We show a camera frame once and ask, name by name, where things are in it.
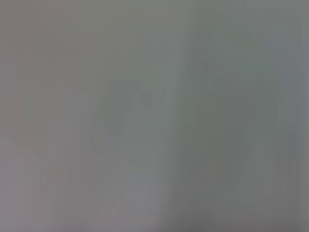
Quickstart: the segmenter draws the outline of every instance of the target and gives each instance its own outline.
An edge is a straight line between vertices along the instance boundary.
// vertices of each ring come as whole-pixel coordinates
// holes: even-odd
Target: gray wall
[[[295,231],[306,9],[2,1],[0,230]]]

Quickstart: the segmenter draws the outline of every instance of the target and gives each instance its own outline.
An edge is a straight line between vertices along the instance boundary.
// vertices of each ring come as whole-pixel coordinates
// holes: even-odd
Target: blurred background
[[[309,231],[304,0],[2,0],[0,230]]]

